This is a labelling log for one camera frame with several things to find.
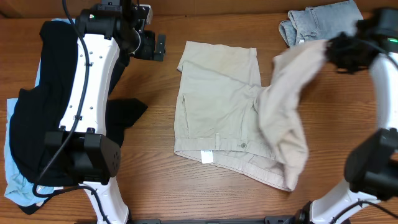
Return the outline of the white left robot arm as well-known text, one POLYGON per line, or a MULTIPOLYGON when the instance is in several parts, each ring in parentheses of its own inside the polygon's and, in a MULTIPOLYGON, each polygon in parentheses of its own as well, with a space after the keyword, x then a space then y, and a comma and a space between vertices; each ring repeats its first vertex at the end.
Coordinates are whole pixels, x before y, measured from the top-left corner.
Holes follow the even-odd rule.
POLYGON ((153 17, 148 4, 101 1, 71 22, 78 60, 67 108, 56 131, 45 135, 58 165, 86 192, 98 223, 131 223, 116 174, 119 145, 106 135, 106 104, 111 77, 121 57, 163 61, 165 35, 146 30, 153 17))

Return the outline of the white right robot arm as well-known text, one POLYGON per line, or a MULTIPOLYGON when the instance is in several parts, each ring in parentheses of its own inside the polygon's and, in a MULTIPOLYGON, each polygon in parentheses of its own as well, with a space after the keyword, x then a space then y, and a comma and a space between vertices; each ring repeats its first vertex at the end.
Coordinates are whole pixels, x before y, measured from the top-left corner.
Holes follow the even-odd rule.
POLYGON ((367 69, 377 98, 377 131, 355 148, 344 179, 325 196, 308 202, 284 223, 349 223, 350 216, 397 196, 397 9, 376 9, 356 24, 354 36, 329 40, 327 59, 340 73, 367 69))

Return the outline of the beige shorts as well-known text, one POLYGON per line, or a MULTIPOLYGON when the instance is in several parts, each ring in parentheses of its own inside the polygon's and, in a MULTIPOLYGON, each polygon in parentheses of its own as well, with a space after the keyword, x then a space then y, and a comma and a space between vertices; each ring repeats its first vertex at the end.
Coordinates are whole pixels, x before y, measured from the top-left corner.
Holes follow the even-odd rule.
POLYGON ((300 93, 323 67, 325 50, 325 40, 287 49, 262 86, 255 48, 188 41, 178 64, 176 155, 293 191, 308 159, 300 93))

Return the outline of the black garment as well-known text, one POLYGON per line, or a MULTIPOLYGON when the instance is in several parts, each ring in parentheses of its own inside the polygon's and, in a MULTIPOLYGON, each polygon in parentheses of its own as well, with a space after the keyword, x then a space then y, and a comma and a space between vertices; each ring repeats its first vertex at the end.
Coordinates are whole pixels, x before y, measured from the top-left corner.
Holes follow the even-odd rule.
POLYGON ((124 132, 146 111, 135 99, 109 100, 129 63, 110 32, 79 34, 44 22, 39 81, 7 102, 5 196, 32 214, 63 187, 113 184, 124 132))

